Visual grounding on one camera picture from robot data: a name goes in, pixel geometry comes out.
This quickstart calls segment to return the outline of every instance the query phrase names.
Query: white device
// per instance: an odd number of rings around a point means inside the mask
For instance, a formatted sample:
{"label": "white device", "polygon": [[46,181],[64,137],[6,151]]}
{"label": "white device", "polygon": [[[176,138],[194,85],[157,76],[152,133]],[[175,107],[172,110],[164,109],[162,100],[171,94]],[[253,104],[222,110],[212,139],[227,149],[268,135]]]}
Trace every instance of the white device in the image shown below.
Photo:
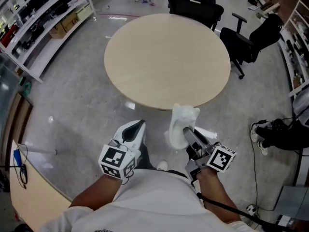
{"label": "white device", "polygon": [[[104,174],[118,179],[131,176],[140,160],[140,146],[145,139],[145,120],[131,121],[118,128],[108,145],[104,145],[98,163]],[[236,152],[221,145],[211,144],[198,130],[185,127],[189,161],[186,170],[192,181],[201,168],[211,167],[224,173],[231,165]]]}
{"label": "white device", "polygon": [[109,144],[103,146],[98,159],[104,174],[118,179],[129,176],[138,164],[145,128],[145,120],[131,121],[118,128]]}

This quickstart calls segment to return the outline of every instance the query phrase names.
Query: cable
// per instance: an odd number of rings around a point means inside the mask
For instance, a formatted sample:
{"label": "cable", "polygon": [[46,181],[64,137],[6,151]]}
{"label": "cable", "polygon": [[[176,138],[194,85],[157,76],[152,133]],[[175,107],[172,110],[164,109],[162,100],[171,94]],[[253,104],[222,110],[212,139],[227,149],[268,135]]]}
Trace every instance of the cable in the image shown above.
{"label": "cable", "polygon": [[301,154],[299,154],[296,150],[293,150],[296,154],[298,154],[298,155],[300,155],[300,156],[302,156],[302,157],[309,157],[309,155],[301,155]]}
{"label": "cable", "polygon": [[127,181],[124,184],[121,184],[121,186],[124,186],[126,183],[129,182],[129,179],[134,175],[134,171],[132,170],[132,174],[127,177]]}
{"label": "cable", "polygon": [[296,121],[308,108],[309,108],[309,105],[308,105],[303,111],[301,111],[301,112],[295,117],[295,119],[293,119],[293,120],[291,121],[291,123],[289,124],[289,126],[288,126],[287,129],[289,129],[289,128],[292,126],[292,124],[295,123],[295,121]]}
{"label": "cable", "polygon": [[261,210],[265,210],[265,211],[274,211],[273,210],[267,210],[267,209],[264,209],[262,207],[259,207],[257,205],[257,199],[258,199],[258,191],[257,191],[257,181],[256,181],[256,170],[255,170],[255,151],[254,151],[254,147],[253,147],[253,143],[252,143],[252,140],[250,139],[250,142],[251,142],[251,147],[252,147],[252,151],[253,151],[253,160],[254,160],[254,180],[255,180],[255,190],[256,190],[256,199],[255,199],[255,206],[257,207],[257,213],[259,212],[259,208]]}
{"label": "cable", "polygon": [[255,170],[255,151],[253,148],[252,140],[250,139],[252,151],[253,151],[253,161],[254,161],[254,179],[255,179],[255,189],[256,189],[256,199],[255,199],[255,206],[257,206],[257,197],[258,197],[258,191],[257,191],[257,181],[256,181],[256,170]]}
{"label": "cable", "polygon": [[[28,175],[27,175],[27,168],[26,168],[25,163],[26,163],[26,161],[28,159],[28,147],[25,144],[20,144],[20,145],[17,146],[16,150],[19,149],[19,147],[21,145],[24,145],[26,147],[26,149],[27,149],[27,154],[26,154],[26,158],[25,158],[24,163],[22,164],[22,166],[15,166],[15,162],[14,162],[15,157],[14,157],[13,158],[13,166],[9,166],[9,167],[14,167],[18,183],[20,184],[20,186],[22,188],[27,189],[26,188],[26,184],[28,183]],[[18,173],[17,173],[16,168],[19,168],[19,177],[18,177]]]}
{"label": "cable", "polygon": [[211,200],[211,199],[208,199],[206,197],[204,197],[201,193],[197,193],[197,196],[199,199],[202,199],[203,201],[207,202],[207,203],[210,203],[210,204],[213,204],[213,205],[216,205],[220,208],[223,208],[225,210],[228,210],[230,212],[234,212],[236,214],[239,214],[239,215],[242,215],[244,217],[247,217],[249,219],[251,219],[253,222],[256,222],[257,224],[259,225],[262,225],[264,227],[267,227],[267,228],[270,228],[270,229],[281,229],[282,231],[286,231],[286,232],[292,232],[293,230],[291,230],[290,228],[287,228],[287,227],[284,227],[284,226],[280,226],[280,225],[277,225],[277,224],[273,224],[273,223],[269,223],[269,222],[266,222],[266,221],[263,221],[261,219],[259,219],[258,217],[254,217],[254,216],[251,216],[243,211],[240,211],[238,209],[235,209],[233,207],[230,207],[228,205],[225,205],[223,203],[219,203],[219,202],[216,202],[214,200]]}

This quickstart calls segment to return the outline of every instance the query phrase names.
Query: white cloth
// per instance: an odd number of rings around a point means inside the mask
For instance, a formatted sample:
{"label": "white cloth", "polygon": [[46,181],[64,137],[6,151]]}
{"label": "white cloth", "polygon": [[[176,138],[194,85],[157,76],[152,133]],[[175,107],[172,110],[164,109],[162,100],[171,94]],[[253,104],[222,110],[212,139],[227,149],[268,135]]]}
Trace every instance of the white cloth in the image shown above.
{"label": "white cloth", "polygon": [[243,222],[225,224],[202,206],[187,179],[134,170],[114,201],[93,211],[72,207],[41,232],[253,232]]}

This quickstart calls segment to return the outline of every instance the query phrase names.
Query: white shoe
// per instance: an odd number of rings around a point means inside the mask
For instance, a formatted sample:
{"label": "white shoe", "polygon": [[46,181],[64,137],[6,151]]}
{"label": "white shoe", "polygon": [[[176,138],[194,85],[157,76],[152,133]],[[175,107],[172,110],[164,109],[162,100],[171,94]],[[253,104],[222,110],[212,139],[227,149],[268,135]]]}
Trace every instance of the white shoe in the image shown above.
{"label": "white shoe", "polygon": [[267,154],[268,154],[268,148],[264,148],[263,146],[262,146],[262,141],[261,140],[259,140],[258,142],[257,142],[257,146],[260,148],[260,150],[261,150],[261,153],[262,153],[262,155],[263,156],[267,156]]}
{"label": "white shoe", "polygon": [[256,142],[257,142],[258,134],[256,134],[256,132],[255,132],[255,129],[256,129],[257,127],[258,127],[258,125],[255,124],[255,123],[252,123],[252,124],[250,125],[250,138],[251,138],[251,141],[252,141],[253,143],[256,143]]}
{"label": "white shoe", "polygon": [[163,171],[167,171],[168,170],[168,162],[165,160],[162,160],[159,162],[159,164],[157,165],[157,170],[163,170]]}

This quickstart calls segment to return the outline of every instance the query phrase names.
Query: red cable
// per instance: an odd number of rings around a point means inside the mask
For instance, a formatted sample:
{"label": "red cable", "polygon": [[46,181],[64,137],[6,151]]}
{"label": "red cable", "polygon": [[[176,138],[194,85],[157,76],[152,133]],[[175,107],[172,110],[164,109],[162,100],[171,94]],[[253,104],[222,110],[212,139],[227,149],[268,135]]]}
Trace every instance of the red cable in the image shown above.
{"label": "red cable", "polygon": [[137,15],[130,15],[130,14],[100,14],[100,15],[122,15],[122,16],[132,16],[132,17],[140,17],[140,16],[137,16]]}

